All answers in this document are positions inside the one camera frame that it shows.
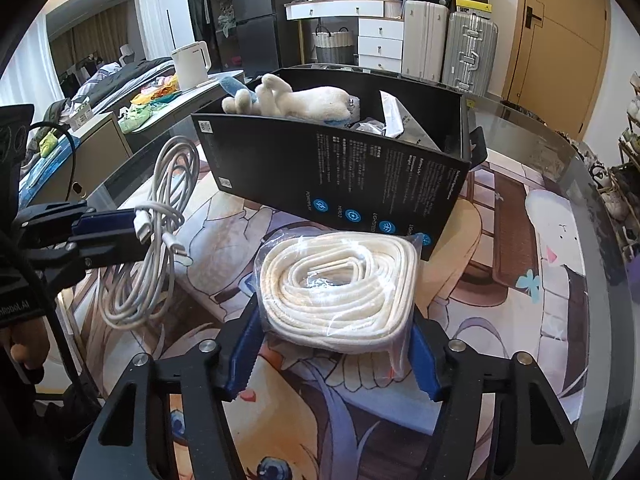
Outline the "person's left hand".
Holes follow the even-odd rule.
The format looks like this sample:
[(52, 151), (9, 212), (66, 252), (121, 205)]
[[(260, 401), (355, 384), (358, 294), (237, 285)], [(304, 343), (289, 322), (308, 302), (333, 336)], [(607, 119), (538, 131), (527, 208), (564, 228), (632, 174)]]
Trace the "person's left hand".
[(12, 359), (28, 370), (42, 367), (50, 351), (47, 325), (43, 318), (2, 328), (1, 343), (6, 344)]

